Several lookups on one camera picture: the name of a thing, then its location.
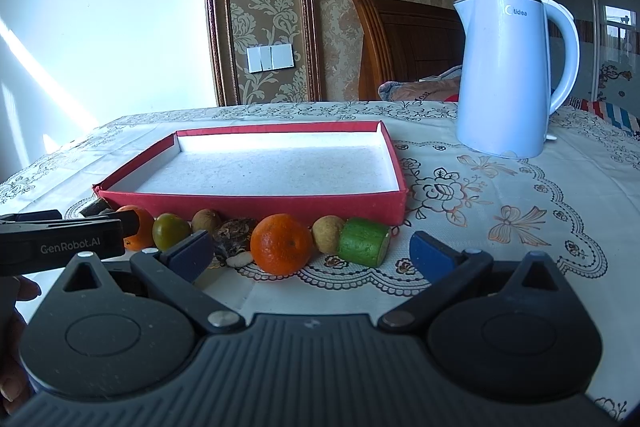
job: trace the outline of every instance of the orange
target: orange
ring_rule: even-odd
[[[251,234],[255,264],[272,275],[291,275],[311,258],[311,231],[289,214],[265,217]]]
[[[124,212],[125,210],[133,210],[138,214],[140,226],[136,235],[130,235],[124,238],[124,246],[128,250],[139,251],[143,248],[149,248],[154,245],[154,216],[149,214],[147,210],[136,204],[126,204],[121,206],[116,212]]]

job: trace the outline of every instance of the kettle handle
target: kettle handle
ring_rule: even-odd
[[[553,0],[541,0],[545,4],[546,16],[560,29],[564,40],[564,69],[560,83],[551,96],[549,114],[555,113],[562,102],[574,89],[575,79],[580,66],[580,41],[575,28],[574,16],[561,4]]]

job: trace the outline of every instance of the green fruit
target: green fruit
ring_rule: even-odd
[[[340,234],[338,256],[350,263],[377,268],[389,248],[390,232],[389,227],[380,223],[351,217]]]
[[[161,214],[152,230],[154,243],[161,251],[167,251],[191,235],[191,227],[175,214]]]

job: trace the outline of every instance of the electric kettle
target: electric kettle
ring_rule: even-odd
[[[458,140],[493,156],[542,153],[551,115],[575,84],[580,44],[574,17],[553,0],[457,0],[465,29]],[[551,94],[547,20],[564,40],[564,68]]]

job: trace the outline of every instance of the human hand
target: human hand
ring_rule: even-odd
[[[20,281],[18,301],[31,301],[38,295],[42,295],[40,287],[33,281],[22,276],[18,276],[17,279]],[[18,355],[18,344],[26,325],[22,315],[14,309],[14,314],[6,329],[0,331],[0,335],[4,335],[6,348],[4,353],[0,353],[0,393],[2,394],[2,406],[9,414],[25,403],[33,392],[27,373],[20,365]]]

